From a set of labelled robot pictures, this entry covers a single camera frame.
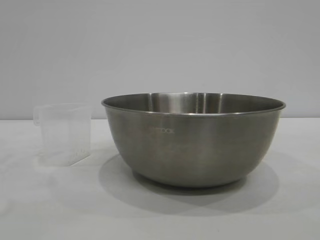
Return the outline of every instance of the mixing bowl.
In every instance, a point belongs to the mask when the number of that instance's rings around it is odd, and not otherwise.
[[[151,180],[212,187],[250,173],[275,134],[282,101],[227,93],[109,97],[110,131],[124,161]]]

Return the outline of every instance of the plastic measuring cup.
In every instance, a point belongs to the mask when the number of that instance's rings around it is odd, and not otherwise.
[[[91,107],[84,103],[36,106],[46,165],[69,166],[90,155]]]

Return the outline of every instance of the bowl exterior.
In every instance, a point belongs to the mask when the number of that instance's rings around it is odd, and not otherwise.
[[[239,115],[167,115],[106,107],[115,145],[137,173],[179,187],[234,182],[263,159],[280,110]]]

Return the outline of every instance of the bowl rim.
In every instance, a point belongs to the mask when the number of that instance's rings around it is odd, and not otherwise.
[[[106,104],[105,102],[118,97],[125,97],[125,96],[133,96],[133,95],[153,95],[153,94],[215,94],[215,95],[233,95],[233,96],[244,96],[244,97],[255,97],[255,98],[262,98],[270,101],[275,101],[281,104],[279,107],[259,110],[259,111],[243,111],[243,112],[226,112],[226,113],[178,113],[178,112],[159,112],[159,111],[142,111],[142,110],[135,110],[135,109],[128,109],[122,108],[117,106],[111,106]],[[262,113],[270,113],[276,112],[284,109],[287,105],[281,100],[265,97],[265,96],[257,96],[257,95],[249,95],[249,94],[237,94],[237,93],[218,93],[218,92],[145,92],[145,93],[132,93],[132,94],[123,94],[123,95],[116,95],[111,96],[103,99],[101,104],[105,108],[115,109],[123,112],[132,112],[132,113],[139,113],[139,114],[146,114],[146,115],[165,115],[165,116],[194,116],[194,117],[223,117],[223,116],[242,116],[242,115],[252,115],[252,114],[262,114]]]

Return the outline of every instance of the cup handle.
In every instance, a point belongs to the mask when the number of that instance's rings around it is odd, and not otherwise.
[[[44,106],[35,106],[33,109],[33,124],[36,126],[40,126],[40,111],[44,108],[48,107],[48,105]]]

